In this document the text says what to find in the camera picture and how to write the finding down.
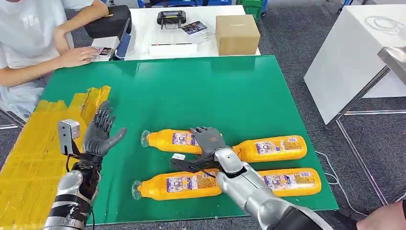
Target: white table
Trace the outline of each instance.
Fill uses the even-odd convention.
[[[385,46],[406,46],[405,12],[406,5],[344,7],[304,76],[324,123],[338,125],[383,205],[388,204],[387,200],[339,118],[342,115],[406,112],[348,112],[361,98],[406,96],[406,85],[378,56]],[[371,21],[371,16],[386,17],[402,25],[396,33],[378,31],[366,23],[366,20]],[[389,27],[381,19],[378,23]]]
[[[182,30],[161,30],[157,24],[157,16],[161,11],[182,10],[186,12],[186,24],[201,21],[215,29],[215,19],[218,15],[244,15],[241,5],[232,6],[198,6],[198,7],[170,7],[170,8],[141,8],[130,9],[133,23],[131,41],[127,49],[125,60],[145,60],[163,58],[196,58],[218,56],[215,38],[197,45],[197,52],[190,55],[166,54],[153,56],[148,47],[152,43],[182,43],[188,42]]]

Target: gray carpet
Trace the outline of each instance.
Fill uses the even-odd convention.
[[[134,7],[133,0],[116,0],[116,4]],[[275,54],[283,75],[302,116],[316,150],[327,154],[345,188],[352,205],[363,212],[380,206],[379,200],[366,176],[356,163],[345,139],[336,126],[326,128],[303,82],[303,76],[316,56],[325,37],[337,19],[338,1],[325,0],[269,0],[267,13],[258,23],[261,32],[259,49],[262,54]],[[75,44],[88,46],[91,39],[83,29],[74,31]],[[357,105],[361,109],[406,108],[405,100],[365,99]],[[404,115],[344,117],[342,122],[353,138],[359,152],[381,187],[388,201],[399,197],[406,185],[405,173],[405,123]],[[0,168],[11,149],[18,132],[0,132]],[[320,157],[325,172],[331,173],[327,162]],[[340,212],[354,219],[360,215],[349,211],[341,190],[332,185],[332,191],[341,206]],[[342,224],[335,229],[346,230]],[[98,230],[143,230],[143,229],[244,229],[259,227],[249,218],[228,218],[198,221],[175,221],[147,224],[120,224],[97,226]]]

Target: bottle label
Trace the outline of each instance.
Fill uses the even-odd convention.
[[[191,133],[173,133],[172,135],[172,145],[193,145],[199,146],[196,138]]]
[[[259,141],[255,143],[255,146],[259,155],[281,152],[281,148],[270,141]]]
[[[311,188],[316,185],[316,180],[311,172],[295,174],[266,175],[263,179],[272,191],[296,188]]]
[[[288,138],[287,140],[281,140],[281,148],[283,151],[301,150],[302,145],[298,138]]]
[[[194,175],[192,177],[174,176],[166,179],[166,190],[168,193],[199,188],[211,188],[215,186],[217,186],[215,179],[206,174]]]

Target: paper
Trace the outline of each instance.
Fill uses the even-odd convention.
[[[196,44],[208,41],[214,37],[214,30],[200,21],[182,26],[181,29]]]
[[[112,51],[111,48],[107,47],[96,47],[96,46],[91,46],[95,49],[97,49],[96,52],[92,53],[93,55],[100,55],[100,56],[108,56],[110,52]]]

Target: yellow tape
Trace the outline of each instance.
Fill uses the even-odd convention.
[[[66,157],[59,151],[56,124],[80,123],[79,150],[88,123],[107,100],[109,86],[76,93],[69,108],[63,101],[40,101],[21,131],[0,172],[0,230],[42,228],[55,198],[59,179],[66,173]],[[72,167],[75,159],[70,160]]]

